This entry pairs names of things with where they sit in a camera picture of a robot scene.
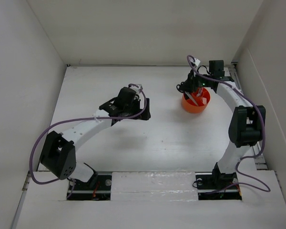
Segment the red gel pen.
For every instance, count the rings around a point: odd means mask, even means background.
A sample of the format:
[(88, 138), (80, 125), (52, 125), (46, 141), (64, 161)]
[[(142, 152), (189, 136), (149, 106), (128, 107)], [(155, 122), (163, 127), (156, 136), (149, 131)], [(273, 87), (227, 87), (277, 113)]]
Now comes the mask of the red gel pen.
[(203, 88), (199, 88), (197, 94), (196, 94), (197, 97), (202, 97), (203, 96)]

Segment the black handled scissors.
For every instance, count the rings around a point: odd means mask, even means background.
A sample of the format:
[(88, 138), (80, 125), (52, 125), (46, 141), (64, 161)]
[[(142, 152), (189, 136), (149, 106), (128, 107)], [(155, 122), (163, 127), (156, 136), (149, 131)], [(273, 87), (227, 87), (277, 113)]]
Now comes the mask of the black handled scissors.
[(181, 82), (180, 84), (178, 84), (176, 86), (176, 89), (178, 92), (182, 93), (185, 98), (189, 98), (196, 106), (198, 106), (198, 103), (196, 102), (196, 100), (192, 97), (192, 95), (188, 92), (184, 90), (184, 86), (183, 86), (184, 82)]

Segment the pink capped black highlighter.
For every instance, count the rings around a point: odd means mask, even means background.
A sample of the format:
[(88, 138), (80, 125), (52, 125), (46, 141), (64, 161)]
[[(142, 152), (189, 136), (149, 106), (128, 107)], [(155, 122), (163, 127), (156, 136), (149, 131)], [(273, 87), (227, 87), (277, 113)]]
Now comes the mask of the pink capped black highlighter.
[(203, 102), (204, 105), (207, 105), (209, 100), (206, 97), (203, 97), (202, 98), (202, 102)]

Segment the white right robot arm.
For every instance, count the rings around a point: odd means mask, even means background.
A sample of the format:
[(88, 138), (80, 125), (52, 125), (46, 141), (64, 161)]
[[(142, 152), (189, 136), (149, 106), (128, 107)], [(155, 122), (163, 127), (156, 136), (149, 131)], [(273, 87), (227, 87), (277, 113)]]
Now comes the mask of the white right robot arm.
[(249, 148), (264, 140), (266, 109), (245, 98), (233, 78), (225, 74), (222, 60), (210, 61), (207, 73), (201, 74), (200, 61), (190, 55), (187, 59), (191, 70), (187, 79), (176, 87), (183, 94), (183, 109), (193, 114), (204, 111), (210, 102), (207, 90), (210, 88), (233, 112), (228, 128), (228, 147), (215, 164), (212, 174), (203, 179), (203, 185), (211, 189), (220, 189), (236, 179), (236, 166)]

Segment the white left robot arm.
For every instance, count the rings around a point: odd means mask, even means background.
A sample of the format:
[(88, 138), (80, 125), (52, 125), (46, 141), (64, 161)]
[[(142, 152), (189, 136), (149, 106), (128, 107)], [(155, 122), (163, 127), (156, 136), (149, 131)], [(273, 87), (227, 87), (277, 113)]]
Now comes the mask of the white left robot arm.
[(86, 163), (78, 163), (76, 153), (87, 141), (117, 122), (132, 119), (147, 121), (150, 115), (150, 100), (139, 84), (123, 87), (118, 95), (100, 105), (92, 117), (78, 119), (70, 129), (47, 134), (40, 155), (40, 163), (59, 180), (80, 181), (86, 189), (96, 186), (98, 172)]

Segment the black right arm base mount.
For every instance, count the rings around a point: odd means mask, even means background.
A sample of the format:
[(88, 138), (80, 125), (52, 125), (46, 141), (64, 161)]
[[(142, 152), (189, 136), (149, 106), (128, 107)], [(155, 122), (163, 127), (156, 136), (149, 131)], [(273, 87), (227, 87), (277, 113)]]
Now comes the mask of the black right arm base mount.
[(192, 186), (198, 190), (198, 200), (242, 200), (236, 173), (215, 177), (212, 173), (196, 173)]

